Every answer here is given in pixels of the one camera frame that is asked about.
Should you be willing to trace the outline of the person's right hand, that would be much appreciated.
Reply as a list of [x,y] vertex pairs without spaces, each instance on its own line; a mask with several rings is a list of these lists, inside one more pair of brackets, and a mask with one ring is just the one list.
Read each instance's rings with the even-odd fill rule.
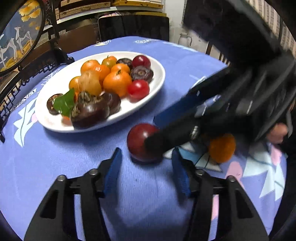
[[288,134],[288,127],[284,123],[277,123],[266,135],[266,139],[272,144],[280,144]]

